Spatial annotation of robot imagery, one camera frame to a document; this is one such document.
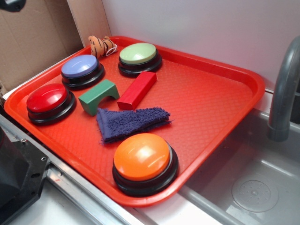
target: gray faucet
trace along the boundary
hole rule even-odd
[[[295,96],[300,96],[300,93],[297,93],[299,80],[300,36],[289,45],[276,81],[267,134],[273,141],[282,142],[289,136],[291,114],[297,114],[293,105]]]

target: drain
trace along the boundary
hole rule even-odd
[[[278,190],[266,177],[253,174],[234,183],[232,196],[240,207],[248,211],[265,212],[276,205]]]

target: toy block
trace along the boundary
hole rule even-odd
[[[156,82],[156,73],[141,72],[117,101],[120,109],[134,110]]]
[[[109,80],[103,80],[95,87],[82,94],[79,97],[79,101],[83,109],[89,115],[95,116],[100,101],[107,96],[111,96],[114,99],[120,97],[116,85]]]

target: purple cloth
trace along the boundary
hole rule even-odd
[[[169,116],[159,107],[121,112],[98,108],[97,122],[103,142],[112,143],[169,124]]]

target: plastic tray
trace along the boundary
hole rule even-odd
[[[100,62],[104,79],[114,82],[120,96],[134,81],[118,71],[120,51],[141,42],[112,37],[118,51]],[[190,54],[156,46],[163,58],[157,82],[138,105],[162,107],[172,123],[151,133],[160,135],[179,157],[179,175],[164,191],[147,197],[130,197],[120,192],[113,180],[113,156],[120,142],[103,145],[96,117],[88,115],[77,100],[74,112],[63,121],[35,126],[27,116],[26,100],[42,85],[61,83],[61,67],[70,58],[17,89],[5,102],[6,112],[70,164],[82,176],[124,206],[143,207],[162,202],[175,194],[222,140],[248,114],[264,94],[264,82],[251,71]],[[72,57],[90,54],[86,47]],[[89,89],[73,91],[78,98]],[[105,98],[99,107],[120,111],[117,101]]]

